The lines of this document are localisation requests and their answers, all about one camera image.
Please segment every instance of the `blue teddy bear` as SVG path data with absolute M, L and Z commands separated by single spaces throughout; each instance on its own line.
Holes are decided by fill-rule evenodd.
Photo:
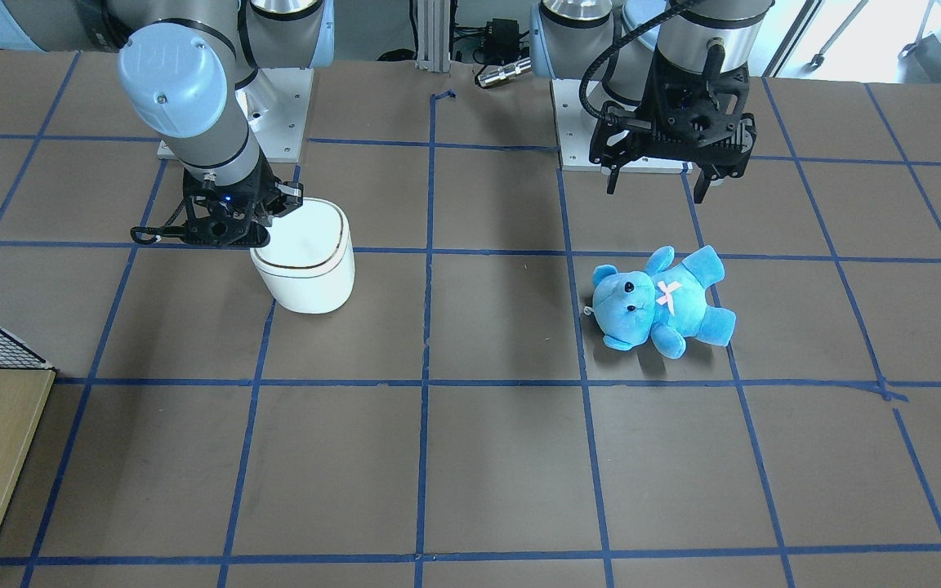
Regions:
M 706 298 L 707 287 L 725 277 L 725 265 L 709 245 L 670 268 L 673 254 L 673 247 L 658 249 L 644 272 L 595 268 L 593 306 L 586 312 L 597 319 L 605 345 L 631 350 L 651 336 L 661 354 L 677 359 L 685 352 L 685 337 L 729 344 L 735 313 L 707 305 Z

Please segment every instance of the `bin lid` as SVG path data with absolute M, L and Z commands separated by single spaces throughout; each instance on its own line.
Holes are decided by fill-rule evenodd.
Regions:
M 253 253 L 265 264 L 291 270 L 328 271 L 325 265 L 342 256 L 346 219 L 332 202 L 303 198 L 303 206 L 275 219 L 271 242 Z

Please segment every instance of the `white mounting plate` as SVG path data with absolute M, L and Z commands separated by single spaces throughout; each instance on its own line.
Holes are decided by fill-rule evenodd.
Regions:
M 593 92 L 598 82 L 590 82 L 587 92 Z M 552 79 L 551 97 L 554 101 L 554 122 L 557 124 L 557 140 L 561 145 L 561 168 L 571 172 L 597 172 L 600 165 L 591 163 L 591 135 L 594 134 L 594 118 L 579 105 L 578 79 Z M 643 157 L 631 161 L 620 172 L 637 174 L 680 174 L 685 165 L 672 159 Z
M 303 134 L 307 124 L 307 109 L 310 107 L 310 87 L 314 81 L 312 69 L 264 69 L 283 100 L 288 100 L 285 111 L 288 123 L 270 120 L 271 124 L 259 124 L 261 120 L 251 120 L 250 127 L 256 133 L 256 140 L 261 144 L 268 161 L 272 163 L 298 163 L 300 148 L 303 146 Z M 164 141 L 158 145 L 159 159 L 176 159 Z

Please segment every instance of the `pink bow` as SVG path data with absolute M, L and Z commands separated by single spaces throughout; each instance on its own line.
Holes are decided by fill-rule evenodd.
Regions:
M 656 304 L 665 305 L 670 311 L 670 315 L 673 316 L 673 291 L 679 289 L 680 282 L 671 282 L 669 287 L 666 283 L 660 282 L 657 286 L 660 287 L 663 295 L 656 299 Z

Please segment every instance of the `white trash can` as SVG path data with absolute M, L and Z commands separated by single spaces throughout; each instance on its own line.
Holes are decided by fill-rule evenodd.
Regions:
M 271 242 L 249 254 L 278 304 L 323 314 L 347 302 L 355 287 L 355 251 L 339 206 L 303 198 L 303 206 L 275 219 L 268 232 Z

